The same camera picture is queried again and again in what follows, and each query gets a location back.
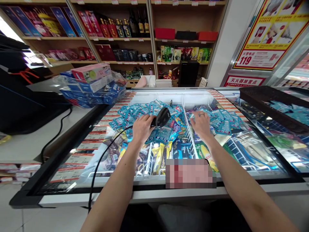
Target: hand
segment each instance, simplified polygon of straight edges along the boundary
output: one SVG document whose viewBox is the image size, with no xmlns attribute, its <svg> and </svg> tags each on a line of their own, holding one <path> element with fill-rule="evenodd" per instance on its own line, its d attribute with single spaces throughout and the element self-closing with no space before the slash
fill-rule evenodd
<svg viewBox="0 0 309 232">
<path fill-rule="evenodd" d="M 210 133 L 210 118 L 208 114 L 204 111 L 193 112 L 195 121 L 190 118 L 191 125 L 196 132 L 196 134 L 203 140 L 207 140 L 212 137 Z"/>
<path fill-rule="evenodd" d="M 150 124 L 155 116 L 142 115 L 140 118 L 136 119 L 133 124 L 133 139 L 135 143 L 144 145 L 151 132 L 155 127 L 150 127 Z"/>
</svg>

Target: pixelated blur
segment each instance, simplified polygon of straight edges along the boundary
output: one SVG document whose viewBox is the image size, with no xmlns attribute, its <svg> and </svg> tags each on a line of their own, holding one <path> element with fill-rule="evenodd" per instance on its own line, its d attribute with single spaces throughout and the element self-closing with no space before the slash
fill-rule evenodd
<svg viewBox="0 0 309 232">
<path fill-rule="evenodd" d="M 167 189 L 215 189 L 217 176 L 205 159 L 167 159 Z"/>
</svg>

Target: barcode scanner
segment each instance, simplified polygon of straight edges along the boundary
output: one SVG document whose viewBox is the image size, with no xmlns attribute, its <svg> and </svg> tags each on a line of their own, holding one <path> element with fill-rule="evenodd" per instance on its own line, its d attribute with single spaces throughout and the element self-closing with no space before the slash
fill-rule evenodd
<svg viewBox="0 0 309 232">
<path fill-rule="evenodd" d="M 152 120 L 150 127 L 163 127 L 167 124 L 170 118 L 170 111 L 168 110 L 168 108 L 163 107 L 158 113 L 157 117 Z"/>
</svg>

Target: person's left hand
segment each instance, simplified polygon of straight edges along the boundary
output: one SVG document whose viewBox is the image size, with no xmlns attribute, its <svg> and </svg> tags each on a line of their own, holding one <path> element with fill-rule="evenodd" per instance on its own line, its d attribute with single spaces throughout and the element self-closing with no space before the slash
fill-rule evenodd
<svg viewBox="0 0 309 232">
<path fill-rule="evenodd" d="M 133 124 L 133 139 L 132 142 L 145 144 L 146 140 L 150 136 L 155 127 L 150 127 L 150 124 L 155 116 L 142 115 L 136 119 Z"/>
</svg>

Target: wall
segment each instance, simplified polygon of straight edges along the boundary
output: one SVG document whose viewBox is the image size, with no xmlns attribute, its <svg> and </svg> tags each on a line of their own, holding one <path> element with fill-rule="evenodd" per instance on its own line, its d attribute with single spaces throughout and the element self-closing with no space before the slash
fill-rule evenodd
<svg viewBox="0 0 309 232">
<path fill-rule="evenodd" d="M 237 45 L 243 38 L 246 26 L 251 20 L 250 16 L 257 2 L 259 0 L 229 0 L 209 67 L 207 87 L 220 86 Z"/>
</svg>

